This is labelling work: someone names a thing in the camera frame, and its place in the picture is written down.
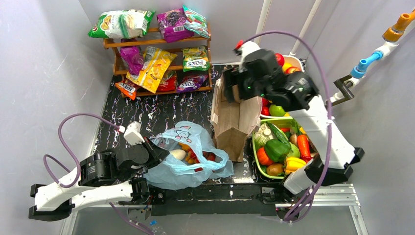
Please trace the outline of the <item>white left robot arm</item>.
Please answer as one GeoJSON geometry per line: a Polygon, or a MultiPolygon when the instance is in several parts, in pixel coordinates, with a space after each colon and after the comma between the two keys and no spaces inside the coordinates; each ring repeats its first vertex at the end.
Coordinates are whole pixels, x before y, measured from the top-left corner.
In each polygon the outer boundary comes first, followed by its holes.
{"type": "Polygon", "coordinates": [[[81,161],[79,174],[74,169],[61,178],[63,183],[75,181],[70,188],[63,188],[59,183],[32,185],[30,196],[35,202],[29,208],[28,217],[53,222],[101,204],[145,204],[151,190],[143,174],[162,163],[169,154],[148,138],[142,144],[122,150],[95,153],[81,161]]]}

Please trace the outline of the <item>red cherry bunch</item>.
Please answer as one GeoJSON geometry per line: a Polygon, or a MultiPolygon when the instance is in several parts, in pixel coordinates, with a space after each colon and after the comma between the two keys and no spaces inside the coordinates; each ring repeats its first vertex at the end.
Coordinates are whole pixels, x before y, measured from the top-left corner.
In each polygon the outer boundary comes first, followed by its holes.
{"type": "MultiPolygon", "coordinates": [[[[208,161],[211,161],[211,162],[215,162],[216,161],[216,155],[214,153],[203,151],[202,152],[202,156],[203,156],[204,159],[206,159],[208,161]]],[[[199,164],[199,163],[200,163],[200,161],[196,157],[194,164],[199,164]]]]}

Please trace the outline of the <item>orange food piece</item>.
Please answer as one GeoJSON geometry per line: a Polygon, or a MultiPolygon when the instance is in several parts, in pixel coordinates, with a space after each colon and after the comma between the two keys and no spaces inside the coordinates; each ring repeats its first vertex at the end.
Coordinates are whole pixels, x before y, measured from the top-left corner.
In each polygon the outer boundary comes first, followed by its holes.
{"type": "Polygon", "coordinates": [[[179,145],[180,145],[181,149],[186,152],[186,157],[184,158],[184,160],[188,164],[194,164],[195,163],[195,159],[196,159],[196,155],[193,152],[193,150],[188,145],[186,145],[184,143],[179,143],[179,145]]]}

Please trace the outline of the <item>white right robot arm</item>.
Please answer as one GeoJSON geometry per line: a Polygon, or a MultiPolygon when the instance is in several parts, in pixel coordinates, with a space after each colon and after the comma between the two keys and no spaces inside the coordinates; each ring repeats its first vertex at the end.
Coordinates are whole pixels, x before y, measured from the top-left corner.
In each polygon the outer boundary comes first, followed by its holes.
{"type": "Polygon", "coordinates": [[[285,75],[275,54],[266,49],[238,48],[241,57],[236,69],[223,74],[224,95],[228,102],[263,97],[280,105],[306,131],[319,157],[283,181],[287,192],[295,195],[320,184],[329,186],[345,182],[351,165],[359,162],[364,151],[352,146],[334,123],[312,78],[296,71],[285,75]]]}

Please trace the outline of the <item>light blue plastic grocery bag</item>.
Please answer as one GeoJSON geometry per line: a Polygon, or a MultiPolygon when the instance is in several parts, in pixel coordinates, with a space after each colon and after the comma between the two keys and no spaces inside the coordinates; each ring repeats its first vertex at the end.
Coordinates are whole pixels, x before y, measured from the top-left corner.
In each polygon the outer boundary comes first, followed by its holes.
{"type": "Polygon", "coordinates": [[[228,154],[217,149],[210,133],[198,124],[180,121],[151,140],[168,153],[165,160],[144,174],[152,186],[170,190],[195,188],[208,179],[234,174],[228,154]]]}

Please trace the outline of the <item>white radish with leaves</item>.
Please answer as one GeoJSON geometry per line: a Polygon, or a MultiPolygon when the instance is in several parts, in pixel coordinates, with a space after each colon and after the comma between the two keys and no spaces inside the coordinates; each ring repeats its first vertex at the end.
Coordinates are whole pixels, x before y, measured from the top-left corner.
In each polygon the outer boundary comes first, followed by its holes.
{"type": "Polygon", "coordinates": [[[174,149],[170,154],[177,160],[182,161],[186,157],[186,152],[182,149],[174,149]]]}

